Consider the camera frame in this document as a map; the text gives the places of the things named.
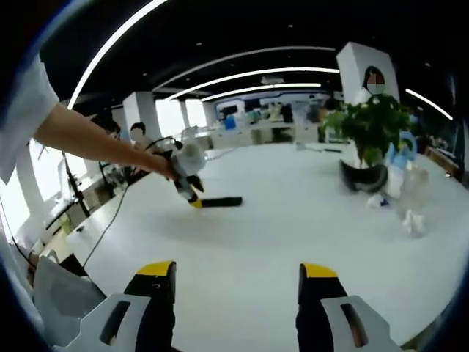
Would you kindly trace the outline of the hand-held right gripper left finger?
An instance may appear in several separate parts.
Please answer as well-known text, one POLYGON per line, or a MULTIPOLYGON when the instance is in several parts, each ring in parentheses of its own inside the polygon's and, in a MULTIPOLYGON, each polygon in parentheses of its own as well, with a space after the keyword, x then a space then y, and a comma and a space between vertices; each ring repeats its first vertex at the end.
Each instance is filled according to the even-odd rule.
POLYGON ((69 351, 170 351, 175 326, 176 263, 139 269, 123 293, 100 302, 80 322, 69 351))

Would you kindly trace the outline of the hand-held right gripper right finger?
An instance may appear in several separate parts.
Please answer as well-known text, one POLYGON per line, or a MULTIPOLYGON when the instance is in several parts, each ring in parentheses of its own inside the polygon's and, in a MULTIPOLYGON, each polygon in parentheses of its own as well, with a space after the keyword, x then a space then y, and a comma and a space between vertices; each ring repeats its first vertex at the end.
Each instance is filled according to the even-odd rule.
POLYGON ((300 264, 296 329, 300 351, 400 350, 386 320, 323 265, 300 264))

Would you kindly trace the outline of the person's left hand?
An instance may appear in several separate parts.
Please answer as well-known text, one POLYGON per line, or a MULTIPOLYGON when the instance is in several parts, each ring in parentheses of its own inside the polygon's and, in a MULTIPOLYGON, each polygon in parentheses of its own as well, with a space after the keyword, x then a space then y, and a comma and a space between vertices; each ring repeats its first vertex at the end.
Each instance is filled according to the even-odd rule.
POLYGON ((174 171, 171 162, 165 159, 163 156, 154 155, 153 161, 153 170, 155 172, 164 176, 168 180, 176 180, 178 178, 178 174, 174 171))

